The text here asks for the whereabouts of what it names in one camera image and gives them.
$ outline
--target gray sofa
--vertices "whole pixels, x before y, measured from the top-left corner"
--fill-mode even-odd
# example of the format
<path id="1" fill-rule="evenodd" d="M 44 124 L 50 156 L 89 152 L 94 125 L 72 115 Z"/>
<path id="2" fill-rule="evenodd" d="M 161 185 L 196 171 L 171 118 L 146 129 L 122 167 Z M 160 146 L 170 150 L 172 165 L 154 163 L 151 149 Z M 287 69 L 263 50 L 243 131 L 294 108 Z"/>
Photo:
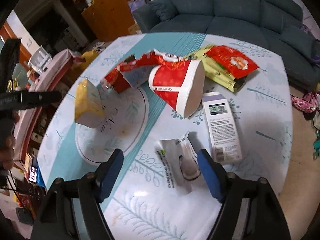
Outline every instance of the gray sofa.
<path id="1" fill-rule="evenodd" d="M 178 15 L 161 22 L 151 5 L 133 12 L 143 33 L 195 32 L 239 39 L 282 57 L 291 83 L 311 91 L 320 81 L 320 68 L 280 40 L 284 28 L 302 25 L 302 9 L 292 0 L 170 0 Z M 315 42 L 312 54 L 320 55 Z"/>

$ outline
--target pink tablecloth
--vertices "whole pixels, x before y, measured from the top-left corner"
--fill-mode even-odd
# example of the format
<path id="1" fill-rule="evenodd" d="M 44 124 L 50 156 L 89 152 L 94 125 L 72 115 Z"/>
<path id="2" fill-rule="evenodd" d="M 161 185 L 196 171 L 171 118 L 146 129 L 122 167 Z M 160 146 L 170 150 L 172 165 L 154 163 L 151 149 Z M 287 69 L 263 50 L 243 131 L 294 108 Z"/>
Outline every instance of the pink tablecloth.
<path id="1" fill-rule="evenodd" d="M 73 52 L 65 49 L 55 55 L 48 65 L 48 69 L 44 72 L 37 85 L 32 84 L 29 91 L 47 91 L 55 77 L 59 74 L 65 64 L 71 59 Z M 35 115 L 36 108 L 20 111 L 20 120 L 14 129 L 16 138 L 16 146 L 14 149 L 14 160 L 20 160 L 23 152 L 23 145 L 28 133 L 28 128 Z"/>

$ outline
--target pink table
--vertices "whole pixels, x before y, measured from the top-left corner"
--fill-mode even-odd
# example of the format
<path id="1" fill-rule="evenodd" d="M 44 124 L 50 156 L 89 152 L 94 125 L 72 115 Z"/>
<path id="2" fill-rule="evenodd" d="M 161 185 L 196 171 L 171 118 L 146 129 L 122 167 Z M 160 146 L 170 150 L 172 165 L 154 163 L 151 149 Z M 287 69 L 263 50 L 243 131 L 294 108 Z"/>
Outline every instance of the pink table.
<path id="1" fill-rule="evenodd" d="M 67 70 L 72 67 L 73 57 L 74 53 L 69 49 L 65 49 L 55 55 L 48 65 L 47 71 L 40 76 L 38 84 L 32 84 L 29 91 L 52 91 Z M 20 120 L 14 129 L 16 138 L 14 160 L 24 160 L 33 128 L 41 111 L 42 107 L 38 107 L 20 112 Z"/>

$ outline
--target finger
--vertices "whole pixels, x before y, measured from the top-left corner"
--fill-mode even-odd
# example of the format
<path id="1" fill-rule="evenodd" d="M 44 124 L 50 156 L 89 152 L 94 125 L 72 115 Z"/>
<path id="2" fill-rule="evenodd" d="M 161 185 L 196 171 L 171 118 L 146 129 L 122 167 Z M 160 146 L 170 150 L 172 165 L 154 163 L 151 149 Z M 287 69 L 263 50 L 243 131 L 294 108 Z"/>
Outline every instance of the finger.
<path id="1" fill-rule="evenodd" d="M 12 160 L 13 154 L 14 154 L 14 150 L 12 148 L 8 148 L 0 151 L 0 161 Z"/>
<path id="2" fill-rule="evenodd" d="M 16 112 L 13 113 L 13 119 L 14 119 L 14 123 L 19 122 L 20 116 L 18 115 L 18 113 L 16 113 Z"/>
<path id="3" fill-rule="evenodd" d="M 7 137 L 7 140 L 5 141 L 5 145 L 8 148 L 12 148 L 13 146 L 16 145 L 16 138 L 11 134 Z"/>
<path id="4" fill-rule="evenodd" d="M 7 170 L 7 171 L 8 171 L 8 170 L 11 170 L 12 167 L 13 167 L 13 165 L 14 165 L 14 161 L 13 161 L 13 160 L 2 162 L 3 168 L 4 168 L 5 170 Z"/>

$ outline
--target teal stripe on tablecloth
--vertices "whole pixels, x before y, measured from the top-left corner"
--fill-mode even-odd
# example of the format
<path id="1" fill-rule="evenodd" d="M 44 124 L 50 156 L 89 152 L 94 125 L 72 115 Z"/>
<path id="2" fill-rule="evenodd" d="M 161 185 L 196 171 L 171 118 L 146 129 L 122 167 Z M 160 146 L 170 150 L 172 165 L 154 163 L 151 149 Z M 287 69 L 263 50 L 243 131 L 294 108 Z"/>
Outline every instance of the teal stripe on tablecloth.
<path id="1" fill-rule="evenodd" d="M 123 56 L 123 59 L 131 54 L 134 54 L 136 58 L 139 58 L 142 54 L 151 49 L 184 56 L 199 49 L 205 37 L 205 34 L 199 33 L 149 33 L 146 34 L 135 46 L 133 46 Z M 147 83 L 143 84 L 142 88 L 145 90 L 149 101 L 148 123 L 135 148 L 125 157 L 123 168 L 120 171 L 113 191 L 110 197 L 101 205 L 102 210 L 105 210 L 108 206 L 110 199 L 113 197 L 114 192 L 123 180 L 123 177 L 128 171 L 131 163 L 148 137 L 153 125 L 159 118 L 166 104 L 150 90 Z M 46 184 L 47 186 L 51 185 L 56 177 L 62 177 L 65 180 L 78 179 L 84 176 L 87 172 L 95 171 L 97 169 L 97 166 L 93 166 L 85 162 L 78 154 L 75 144 L 75 130 L 76 125 L 73 123 L 57 153 Z"/>

